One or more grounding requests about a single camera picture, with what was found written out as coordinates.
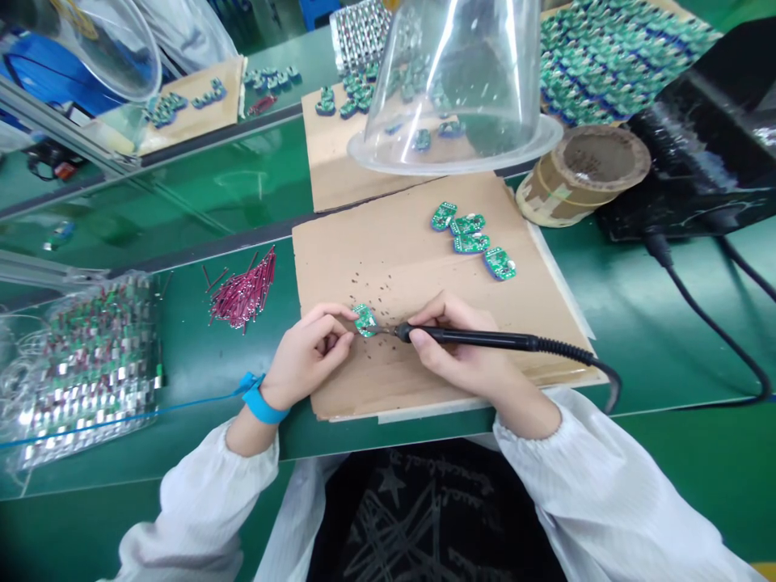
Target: transparent plastic dome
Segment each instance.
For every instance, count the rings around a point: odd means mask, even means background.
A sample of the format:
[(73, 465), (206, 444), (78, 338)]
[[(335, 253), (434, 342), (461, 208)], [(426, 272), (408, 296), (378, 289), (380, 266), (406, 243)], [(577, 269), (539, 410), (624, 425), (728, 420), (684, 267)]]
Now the transparent plastic dome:
[(38, 0), (29, 10), (36, 17), (34, 32), (71, 51), (117, 95), (145, 102), (158, 92), (162, 84), (159, 48), (132, 2), (69, 0), (49, 4)]
[(495, 170), (552, 150), (540, 113), (538, 0), (405, 0), (348, 153), (404, 175)]

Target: sleeve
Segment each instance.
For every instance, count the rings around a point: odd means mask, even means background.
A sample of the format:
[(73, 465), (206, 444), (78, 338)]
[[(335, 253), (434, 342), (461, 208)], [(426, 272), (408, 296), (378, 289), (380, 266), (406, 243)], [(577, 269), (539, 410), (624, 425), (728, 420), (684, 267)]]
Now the sleeve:
[(277, 476), (278, 441), (251, 458), (226, 447), (231, 421), (215, 428), (162, 480), (162, 512), (119, 545), (116, 580), (234, 580), (243, 562), (238, 531)]
[(521, 439), (499, 418), (494, 433), (562, 563), (587, 561), (572, 570), (588, 580), (762, 580), (633, 437), (574, 390), (546, 394), (563, 416), (553, 436)]

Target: cardboard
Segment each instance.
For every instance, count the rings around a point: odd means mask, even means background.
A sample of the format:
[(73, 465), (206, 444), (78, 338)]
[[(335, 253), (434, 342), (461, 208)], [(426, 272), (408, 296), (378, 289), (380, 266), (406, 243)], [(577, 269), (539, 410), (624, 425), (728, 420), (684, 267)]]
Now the cardboard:
[[(176, 79), (162, 87), (161, 95), (177, 93), (188, 99), (185, 109), (177, 112), (175, 121), (156, 129), (149, 123), (145, 137), (140, 146), (140, 154), (145, 155), (166, 147), (174, 146), (193, 137), (199, 137), (237, 123), (240, 104), (240, 92), (243, 88), (243, 69), (245, 57), (242, 55), (230, 58), (209, 69), (198, 71), (187, 77)], [(191, 101), (201, 97), (213, 88), (211, 79), (219, 78), (226, 88), (226, 97), (216, 103), (211, 103), (202, 109), (195, 109)]]
[[(457, 255), (449, 231), (430, 221), (437, 206), (458, 216), (481, 213), (491, 245), (517, 264), (499, 282), (481, 255)], [(592, 351), (538, 250), (511, 192), (492, 173), (450, 176), (293, 229), (302, 313), (319, 302), (366, 303), (380, 323), (396, 324), (442, 289), (491, 311), (502, 331), (533, 333)], [(542, 353), (509, 357), (539, 386), (600, 383), (601, 375)], [(384, 335), (357, 336), (348, 363), (312, 396), (319, 419), (376, 415), (447, 404), (471, 396), (428, 372), (409, 344)]]
[(302, 97), (302, 117), (307, 136), (307, 158), (313, 190), (313, 209), (320, 213), (355, 202), (371, 200), (384, 194), (400, 192), (436, 176), (401, 176), (382, 174), (359, 166), (348, 156), (348, 141), (366, 126), (366, 115), (357, 112), (344, 120), (340, 107), (348, 94), (342, 83), (332, 86), (337, 113), (331, 117), (315, 112), (321, 91)]

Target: blue wrist strap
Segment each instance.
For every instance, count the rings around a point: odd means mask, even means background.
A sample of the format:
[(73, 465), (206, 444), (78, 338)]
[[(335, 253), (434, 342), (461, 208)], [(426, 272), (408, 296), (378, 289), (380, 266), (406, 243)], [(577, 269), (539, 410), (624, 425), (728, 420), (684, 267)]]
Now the blue wrist strap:
[(251, 409), (253, 416), (259, 419), (265, 424), (279, 424), (286, 416), (289, 415), (289, 411), (278, 411), (272, 408), (264, 401), (264, 397), (259, 392), (259, 386), (264, 381), (264, 376), (256, 377), (250, 372), (246, 372), (245, 376), (240, 380), (240, 391), (245, 392), (242, 395), (242, 400)]

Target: black t-shirt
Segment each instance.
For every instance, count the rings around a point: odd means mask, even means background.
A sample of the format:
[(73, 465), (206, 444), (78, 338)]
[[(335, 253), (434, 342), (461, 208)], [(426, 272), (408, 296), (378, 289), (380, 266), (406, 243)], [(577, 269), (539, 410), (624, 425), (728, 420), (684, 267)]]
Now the black t-shirt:
[(506, 459), (455, 439), (350, 455), (326, 485), (307, 579), (566, 578)]

